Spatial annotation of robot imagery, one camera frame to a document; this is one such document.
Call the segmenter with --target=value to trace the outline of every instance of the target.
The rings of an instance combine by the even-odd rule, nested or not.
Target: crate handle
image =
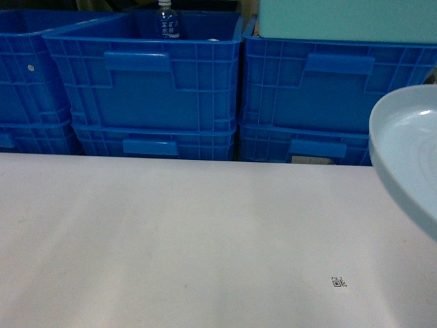
[[[310,72],[370,75],[374,64],[375,58],[370,56],[309,53],[305,63],[305,70]]]
[[[171,62],[168,53],[105,51],[103,57],[108,70],[171,72]]]
[[[320,142],[302,139],[293,139],[289,152],[296,155],[328,157],[330,159],[343,159],[348,147],[341,142]]]
[[[176,141],[156,141],[143,139],[124,139],[123,152],[125,154],[142,155],[179,155],[178,143]]]
[[[14,138],[9,133],[0,133],[0,148],[15,148]]]

